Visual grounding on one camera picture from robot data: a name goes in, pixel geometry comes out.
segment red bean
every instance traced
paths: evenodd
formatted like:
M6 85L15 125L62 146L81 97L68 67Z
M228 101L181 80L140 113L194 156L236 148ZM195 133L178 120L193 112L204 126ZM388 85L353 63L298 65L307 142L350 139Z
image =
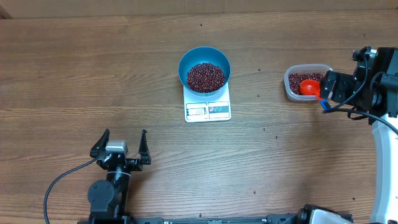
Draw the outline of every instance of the red bean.
M200 63L191 68L187 75L189 89L199 93L210 93L224 85L225 75L219 66Z
M304 80L316 80L320 82L323 78L321 73L310 73L310 74L290 74L289 75L289 85L292 92L295 94L301 95L300 93L300 84Z

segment red scoop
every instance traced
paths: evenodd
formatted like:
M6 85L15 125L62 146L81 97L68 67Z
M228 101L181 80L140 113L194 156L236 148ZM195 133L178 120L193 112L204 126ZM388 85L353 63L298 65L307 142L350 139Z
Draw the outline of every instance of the red scoop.
M315 95L318 100L323 100L319 97L321 92L320 84L315 80L304 80L300 83L300 92L303 95Z

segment white container of beans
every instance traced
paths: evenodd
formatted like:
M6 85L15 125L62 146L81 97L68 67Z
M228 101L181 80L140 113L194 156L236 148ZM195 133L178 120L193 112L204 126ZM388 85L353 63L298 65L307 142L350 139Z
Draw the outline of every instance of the white container of beans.
M292 101L317 101L316 96L305 96L299 94L301 78L300 76L306 77L306 79L318 80L320 77L324 77L327 71L333 71L333 69L331 69L329 65L325 64L306 64L291 66L286 71L284 78L287 98Z

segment bowl of beans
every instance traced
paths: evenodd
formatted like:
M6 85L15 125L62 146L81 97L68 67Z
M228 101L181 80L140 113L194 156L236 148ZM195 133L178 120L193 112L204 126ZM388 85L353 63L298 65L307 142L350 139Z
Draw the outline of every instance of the bowl of beans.
M300 84L304 80L320 81L327 71L333 71L324 64L306 64L290 67L285 73L285 89L287 98L292 101L317 101L316 96L305 96L300 93Z
M182 84L193 94L211 96L228 83L231 64L220 50L197 47L181 58L178 75Z

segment kitchen scale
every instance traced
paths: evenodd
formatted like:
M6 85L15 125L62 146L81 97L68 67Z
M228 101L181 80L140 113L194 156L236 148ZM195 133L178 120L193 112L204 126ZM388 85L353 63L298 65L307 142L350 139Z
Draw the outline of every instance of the kitchen scale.
M218 93L211 96L198 96L184 90L184 114L188 123L229 121L231 119L231 101L228 83Z

